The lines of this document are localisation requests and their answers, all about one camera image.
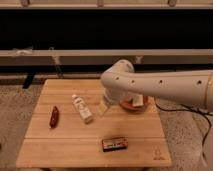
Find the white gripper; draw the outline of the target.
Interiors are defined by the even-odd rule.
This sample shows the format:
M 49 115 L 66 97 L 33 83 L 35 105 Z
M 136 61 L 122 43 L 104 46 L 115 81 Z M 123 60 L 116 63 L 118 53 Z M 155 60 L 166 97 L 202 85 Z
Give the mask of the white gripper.
M 109 105 L 115 105 L 120 100 L 121 93 L 115 90 L 106 89 L 103 95 L 104 101 L 101 101 L 98 106 L 98 111 L 100 115 L 104 115 L 108 109 Z

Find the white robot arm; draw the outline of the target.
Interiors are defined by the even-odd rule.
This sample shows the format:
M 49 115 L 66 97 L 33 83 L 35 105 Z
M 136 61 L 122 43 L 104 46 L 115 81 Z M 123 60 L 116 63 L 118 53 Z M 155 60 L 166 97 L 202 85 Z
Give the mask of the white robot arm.
M 99 105 L 101 114 L 128 93 L 213 112 L 213 70 L 135 73 L 130 61 L 119 60 L 101 74 L 100 82 L 105 88 Z

